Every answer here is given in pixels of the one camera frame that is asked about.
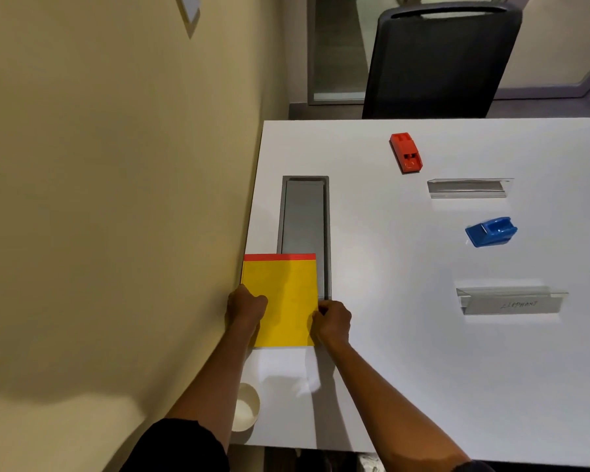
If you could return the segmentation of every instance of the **sleeve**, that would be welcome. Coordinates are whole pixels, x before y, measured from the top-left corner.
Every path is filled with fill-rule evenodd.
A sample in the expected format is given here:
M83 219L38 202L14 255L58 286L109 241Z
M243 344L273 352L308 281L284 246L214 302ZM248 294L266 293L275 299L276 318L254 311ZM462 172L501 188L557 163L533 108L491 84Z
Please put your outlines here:
M452 472L494 472L494 469L488 466L485 462L471 461L456 466Z
M223 445L196 421L162 419L142 434L121 472L229 472Z

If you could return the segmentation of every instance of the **white bowl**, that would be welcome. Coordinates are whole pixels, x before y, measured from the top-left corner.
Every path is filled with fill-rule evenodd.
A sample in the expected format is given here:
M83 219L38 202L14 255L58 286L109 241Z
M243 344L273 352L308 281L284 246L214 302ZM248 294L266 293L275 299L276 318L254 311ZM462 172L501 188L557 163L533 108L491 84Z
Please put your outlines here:
M236 397L236 412L232 432L243 432L252 427L260 412L260 397L251 384L240 383Z

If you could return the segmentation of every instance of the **chair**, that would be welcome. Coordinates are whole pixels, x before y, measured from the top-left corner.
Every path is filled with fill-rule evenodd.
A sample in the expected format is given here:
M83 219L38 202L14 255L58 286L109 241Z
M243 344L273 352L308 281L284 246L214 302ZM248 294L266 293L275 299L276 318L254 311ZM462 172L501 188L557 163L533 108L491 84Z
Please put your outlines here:
M422 16L460 12L485 14ZM489 2L386 10L378 18L363 119L484 118L521 23L519 8Z

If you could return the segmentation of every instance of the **red tape dispenser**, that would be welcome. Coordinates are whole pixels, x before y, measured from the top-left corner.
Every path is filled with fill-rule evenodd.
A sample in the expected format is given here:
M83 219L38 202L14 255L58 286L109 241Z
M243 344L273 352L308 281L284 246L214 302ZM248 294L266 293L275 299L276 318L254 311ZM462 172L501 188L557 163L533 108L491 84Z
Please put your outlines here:
M419 172L422 169L422 158L408 132L392 134L389 143L403 174Z

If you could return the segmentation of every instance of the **forearm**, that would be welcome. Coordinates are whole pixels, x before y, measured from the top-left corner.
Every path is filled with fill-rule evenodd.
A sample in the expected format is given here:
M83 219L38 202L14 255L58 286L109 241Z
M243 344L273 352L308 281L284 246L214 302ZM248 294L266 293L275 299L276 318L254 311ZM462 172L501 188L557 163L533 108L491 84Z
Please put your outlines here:
M254 329L233 322L190 386L167 414L198 421L227 450L245 355Z
M449 472L469 460L445 432L395 390L348 343L329 345L328 351L386 470Z

